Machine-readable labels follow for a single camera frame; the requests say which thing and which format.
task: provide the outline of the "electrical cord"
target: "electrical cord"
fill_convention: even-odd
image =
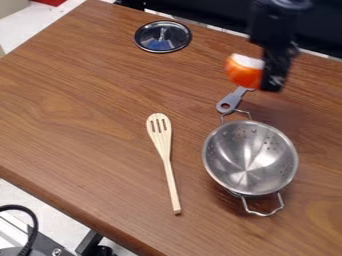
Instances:
[[[32,227],[32,233],[28,238],[27,243],[24,245],[24,247],[21,249],[19,252],[18,256],[29,256],[31,252],[31,248],[33,246],[34,241],[37,238],[38,235],[38,219],[37,216],[28,208],[20,205],[3,205],[0,206],[0,212],[3,211],[10,211],[10,210],[15,210],[15,211],[21,211],[27,213],[33,221],[33,227]]]

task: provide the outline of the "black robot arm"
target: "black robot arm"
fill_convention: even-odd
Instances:
[[[311,6],[311,0],[252,1],[248,34],[250,42],[264,49],[265,67],[260,89],[282,89],[292,58],[299,54],[295,43],[297,17]]]

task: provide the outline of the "wooden spatula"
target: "wooden spatula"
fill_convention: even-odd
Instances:
[[[149,116],[146,121],[147,132],[156,146],[164,162],[166,179],[169,185],[173,212],[180,214],[182,209],[179,202],[177,187],[170,161],[172,128],[170,119],[161,113]]]

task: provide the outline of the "wooden table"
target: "wooden table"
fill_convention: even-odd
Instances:
[[[140,255],[341,255],[342,63],[303,54],[282,93],[245,97],[241,108],[300,156],[285,209],[253,217],[207,175],[201,150],[219,125],[216,102],[235,89],[225,58],[260,49],[189,25],[187,48],[144,52],[134,33],[159,19],[89,1],[3,58],[0,176]],[[153,112],[174,127],[178,217],[145,130]]]

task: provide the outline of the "metal colander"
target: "metal colander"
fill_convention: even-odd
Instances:
[[[240,196],[245,210],[259,216],[271,213],[248,209],[245,196],[278,192],[294,178],[298,154],[278,129],[256,121],[233,121],[214,130],[204,143],[203,161],[210,176],[232,194]]]

